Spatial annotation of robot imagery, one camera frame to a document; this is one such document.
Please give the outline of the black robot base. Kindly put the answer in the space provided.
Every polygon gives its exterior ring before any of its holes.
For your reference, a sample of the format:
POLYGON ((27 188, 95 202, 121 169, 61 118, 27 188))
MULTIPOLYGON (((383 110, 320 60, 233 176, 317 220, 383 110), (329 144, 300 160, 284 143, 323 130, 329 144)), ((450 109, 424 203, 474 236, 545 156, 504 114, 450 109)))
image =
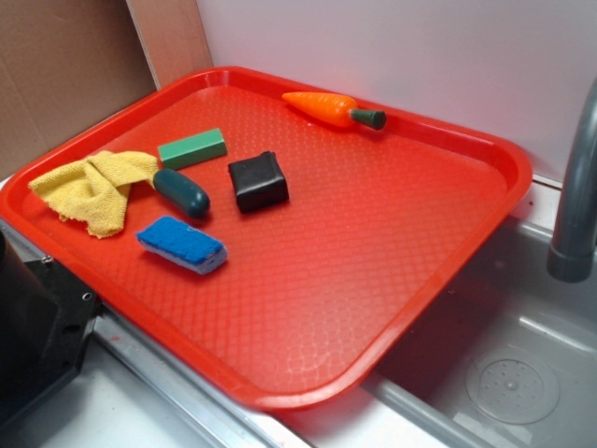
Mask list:
POLYGON ((1 428, 78 376, 95 291, 58 260, 22 260, 1 235, 1 428))

